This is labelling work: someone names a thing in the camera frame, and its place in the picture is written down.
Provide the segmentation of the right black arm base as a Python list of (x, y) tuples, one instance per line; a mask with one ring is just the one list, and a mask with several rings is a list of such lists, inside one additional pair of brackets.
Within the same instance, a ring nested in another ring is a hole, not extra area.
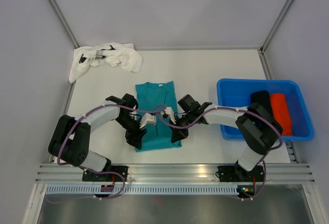
[(261, 165), (255, 166), (251, 171), (246, 171), (238, 164), (222, 165), (217, 167), (216, 177), (220, 182), (262, 182), (265, 177)]

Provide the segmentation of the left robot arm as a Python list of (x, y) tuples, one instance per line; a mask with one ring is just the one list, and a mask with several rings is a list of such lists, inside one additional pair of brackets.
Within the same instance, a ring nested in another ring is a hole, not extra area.
[(110, 121), (116, 121), (125, 129), (126, 142), (134, 148), (142, 148), (142, 138), (147, 133), (140, 127), (141, 119), (131, 113), (138, 108), (134, 96), (123, 98), (110, 96), (91, 111), (79, 117), (63, 115), (58, 120), (48, 152), (64, 164), (94, 171), (96, 177), (106, 181), (112, 176), (111, 161), (89, 149), (90, 135)]

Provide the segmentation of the teal t-shirt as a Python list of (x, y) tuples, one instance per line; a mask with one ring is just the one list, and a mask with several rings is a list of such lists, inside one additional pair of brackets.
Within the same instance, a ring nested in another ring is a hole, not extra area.
[[(140, 110), (152, 110), (164, 104), (171, 107), (174, 112), (178, 111), (174, 82), (146, 82), (136, 85), (135, 88)], [(172, 131), (161, 121), (157, 120), (155, 125), (147, 125), (145, 128), (147, 133), (142, 138), (141, 149), (135, 149), (136, 152), (182, 147), (180, 140), (171, 142)]]

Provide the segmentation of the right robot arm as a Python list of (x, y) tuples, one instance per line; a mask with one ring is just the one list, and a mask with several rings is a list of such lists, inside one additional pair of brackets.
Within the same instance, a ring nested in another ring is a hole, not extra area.
[(172, 142), (188, 137), (188, 129), (195, 124), (219, 124), (240, 131), (247, 147), (234, 165), (234, 173), (240, 180), (247, 180), (253, 169), (272, 150), (277, 140), (282, 140), (283, 128), (261, 104), (252, 103), (248, 107), (219, 106), (211, 102), (199, 104), (190, 95), (178, 101), (183, 109), (177, 115), (166, 108), (172, 130)]

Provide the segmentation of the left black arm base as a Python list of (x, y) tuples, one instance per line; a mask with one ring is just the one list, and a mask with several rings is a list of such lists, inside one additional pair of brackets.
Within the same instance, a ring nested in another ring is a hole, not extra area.
[(87, 170), (83, 173), (83, 182), (123, 182), (126, 181), (128, 176), (128, 166), (125, 165), (112, 165), (107, 167), (102, 172)]

